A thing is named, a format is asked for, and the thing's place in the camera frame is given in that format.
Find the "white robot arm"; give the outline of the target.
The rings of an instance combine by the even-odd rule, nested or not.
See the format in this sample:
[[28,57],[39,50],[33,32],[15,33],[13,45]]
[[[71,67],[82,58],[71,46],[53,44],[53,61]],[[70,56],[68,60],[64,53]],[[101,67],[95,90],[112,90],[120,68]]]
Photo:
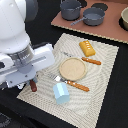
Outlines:
[[37,0],[0,0],[0,88],[36,91],[36,73],[55,62],[52,45],[33,48],[25,30],[37,12]]

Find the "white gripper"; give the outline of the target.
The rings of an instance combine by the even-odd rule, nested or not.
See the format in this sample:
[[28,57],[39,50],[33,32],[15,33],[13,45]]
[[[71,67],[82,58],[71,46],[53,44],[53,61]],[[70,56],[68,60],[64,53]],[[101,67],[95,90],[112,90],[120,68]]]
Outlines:
[[52,50],[51,44],[36,49],[28,45],[17,53],[0,53],[0,89],[19,86],[34,79],[37,71],[55,62]]

